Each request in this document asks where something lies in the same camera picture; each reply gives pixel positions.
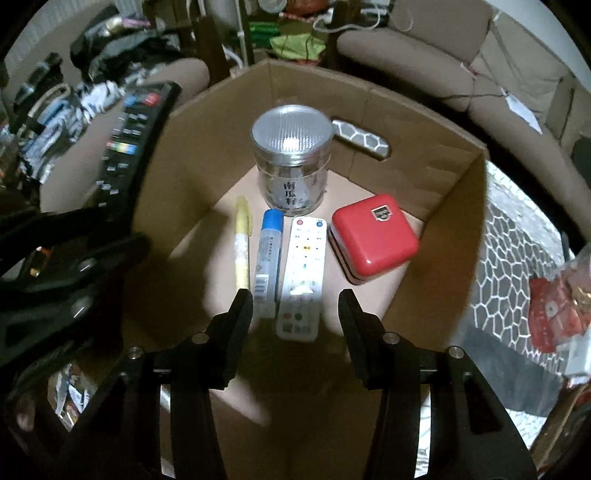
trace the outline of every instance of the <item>sofa cushion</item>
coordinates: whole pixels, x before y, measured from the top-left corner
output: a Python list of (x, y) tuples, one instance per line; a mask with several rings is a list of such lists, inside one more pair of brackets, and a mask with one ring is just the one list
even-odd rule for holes
[(554, 91), (569, 71), (509, 15), (501, 14), (471, 65), (511, 92), (544, 123)]
[(482, 0), (396, 0), (388, 26), (470, 64), (491, 17)]
[[(179, 106), (207, 88), (209, 72), (201, 60), (182, 59), (165, 66), (145, 83), (165, 81), (182, 87), (175, 104)], [(103, 151), (121, 110), (123, 101), (95, 117), (84, 135), (60, 158), (41, 186), (41, 211), (68, 212), (83, 207), (92, 197), (103, 164)]]
[(470, 119), (511, 152), (546, 188), (591, 239), (591, 190), (575, 169), (552, 133), (541, 126), (542, 134), (514, 114), (505, 98), (493, 96), (500, 88), (485, 76), (475, 81), (475, 97), (468, 107)]
[(591, 137), (591, 94), (577, 82), (569, 117), (560, 140), (562, 148), (569, 156), (574, 143), (581, 137)]
[(569, 118), (575, 88), (576, 81), (571, 73), (562, 77), (554, 92), (554, 97), (550, 104), (550, 110), (548, 110), (546, 126), (558, 141), (562, 139), (564, 128), (566, 127), (566, 121)]
[(441, 50), (390, 28), (354, 30), (338, 40), (339, 53), (411, 83), (465, 112), (472, 95), (473, 76), (461, 62)]

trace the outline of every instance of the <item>red tin box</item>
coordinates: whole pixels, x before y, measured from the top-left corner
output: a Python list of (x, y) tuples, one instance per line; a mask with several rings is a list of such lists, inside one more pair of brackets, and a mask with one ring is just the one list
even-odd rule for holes
[(353, 284), (399, 267), (418, 250), (418, 239), (404, 213), (385, 194), (338, 209), (332, 216), (329, 238)]

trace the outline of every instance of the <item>white honeycomb pattern fabric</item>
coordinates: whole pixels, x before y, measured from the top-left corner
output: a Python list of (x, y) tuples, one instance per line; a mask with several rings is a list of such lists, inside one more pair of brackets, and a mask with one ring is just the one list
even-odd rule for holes
[[(540, 353), (531, 344), (527, 324), (529, 279), (548, 275), (562, 263), (560, 234), (535, 203), (498, 168), (487, 162), (488, 191), (484, 239), (476, 266), (469, 308), (474, 326), (559, 374), (567, 352)], [(527, 448), (546, 421), (522, 411), (507, 410)], [(421, 408), (415, 478), (425, 475), (431, 443), (431, 397)]]
[(508, 215), (488, 204), (485, 236), (470, 298), (474, 325), (554, 374), (564, 370), (564, 354), (534, 349), (527, 313), (529, 279), (549, 275), (555, 268), (545, 250)]
[(389, 146), (385, 139), (379, 135), (365, 131), (343, 120), (332, 120), (335, 135), (358, 145), (365, 150), (374, 152), (379, 157), (388, 155)]

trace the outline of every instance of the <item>cardboard box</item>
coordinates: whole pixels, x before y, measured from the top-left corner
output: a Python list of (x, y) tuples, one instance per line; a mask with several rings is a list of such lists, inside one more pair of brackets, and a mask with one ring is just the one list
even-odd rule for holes
[[(334, 142), (327, 195), (313, 216), (330, 219), (338, 207), (374, 193), (396, 198), (421, 235), (418, 254), (354, 289), (387, 330), (419, 347), (444, 349), (467, 306), (478, 260), (485, 146), (394, 92), (274, 61), (216, 85), (170, 116), (134, 218), (134, 229), (153, 246), (126, 282), (127, 347), (173, 346), (230, 305), (235, 198), (244, 194), (253, 209), (251, 264), (265, 208), (251, 125), (286, 103), (359, 124), (391, 144), (391, 158), (378, 162)], [(289, 231), (286, 224), (283, 252)], [(212, 392), (229, 478), (362, 478), (381, 392), (367, 392), (354, 376), (336, 317), (336, 296), (350, 285), (333, 256), (328, 248), (316, 342), (285, 342), (274, 325), (252, 325), (236, 379), (224, 392)]]

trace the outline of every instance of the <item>cardboard flap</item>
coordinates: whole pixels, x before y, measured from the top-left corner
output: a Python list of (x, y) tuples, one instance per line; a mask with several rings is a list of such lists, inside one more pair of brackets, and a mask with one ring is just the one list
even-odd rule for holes
[(447, 119), (382, 89), (370, 91), (362, 126), (382, 135), (392, 154), (378, 162), (356, 153), (349, 180), (374, 193), (389, 193), (423, 221), (484, 148)]
[(485, 215), (484, 159), (481, 154), (426, 223), (418, 254), (382, 319), (386, 330), (416, 346), (446, 348), (468, 307)]

